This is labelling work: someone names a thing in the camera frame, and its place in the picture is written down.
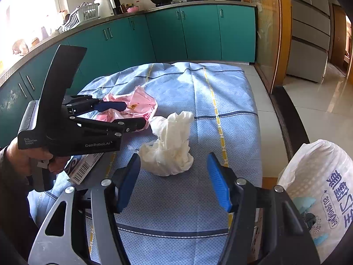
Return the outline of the person's left hand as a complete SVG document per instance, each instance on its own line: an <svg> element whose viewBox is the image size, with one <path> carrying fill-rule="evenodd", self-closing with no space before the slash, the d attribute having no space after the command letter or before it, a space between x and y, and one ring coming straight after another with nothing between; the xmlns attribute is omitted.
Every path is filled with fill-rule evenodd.
<svg viewBox="0 0 353 265"><path fill-rule="evenodd" d="M67 162L70 160L69 157L54 157L45 148L30 148L26 150L20 150L18 148L17 138L14 138L6 149L5 156L11 163L13 169L21 176L32 175L32 169L30 168L30 160L49 160L48 170L51 173L61 173Z"/></svg>

